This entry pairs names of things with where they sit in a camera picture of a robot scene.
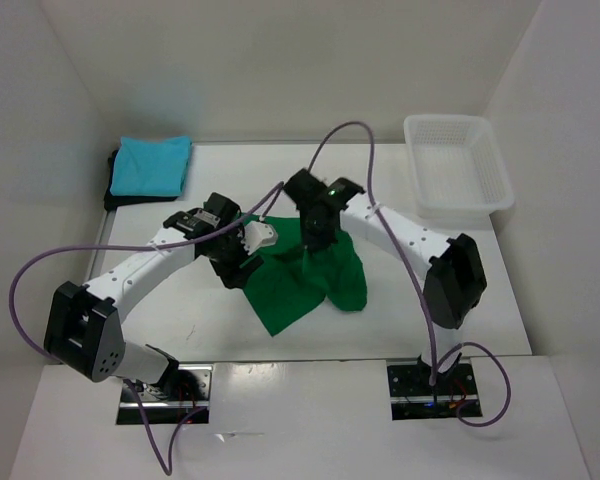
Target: white basket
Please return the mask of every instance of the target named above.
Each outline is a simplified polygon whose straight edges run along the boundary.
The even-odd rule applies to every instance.
[[[420,216],[484,216],[513,205],[509,177],[486,119],[413,115],[404,121],[404,136]]]

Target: folded green fabric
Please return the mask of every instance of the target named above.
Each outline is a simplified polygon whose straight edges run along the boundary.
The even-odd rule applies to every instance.
[[[259,251],[263,265],[251,275],[244,293],[271,336],[316,308],[325,297],[347,312],[366,306],[364,269],[347,233],[337,232],[336,244],[309,254],[302,246],[300,219],[267,217],[267,223],[275,228],[278,241]]]

